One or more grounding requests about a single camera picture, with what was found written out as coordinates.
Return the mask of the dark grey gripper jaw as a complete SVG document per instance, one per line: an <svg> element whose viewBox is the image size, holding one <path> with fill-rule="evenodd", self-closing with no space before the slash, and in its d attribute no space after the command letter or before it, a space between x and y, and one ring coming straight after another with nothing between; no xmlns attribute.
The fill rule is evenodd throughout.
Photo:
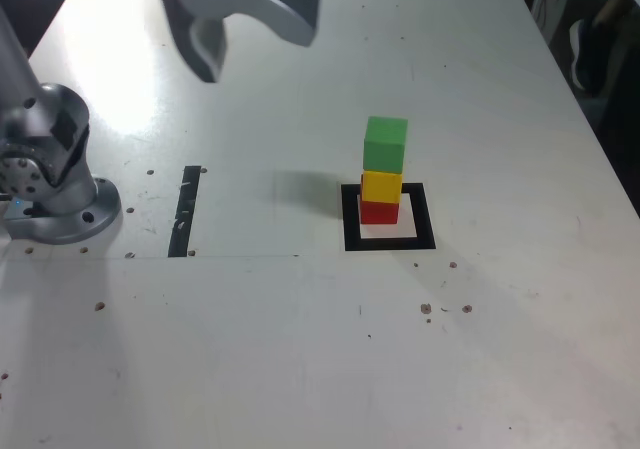
<svg viewBox="0 0 640 449"><path fill-rule="evenodd" d="M197 18L179 0L162 0L171 35L181 57L205 83L220 80L227 41L224 22Z"/></svg>

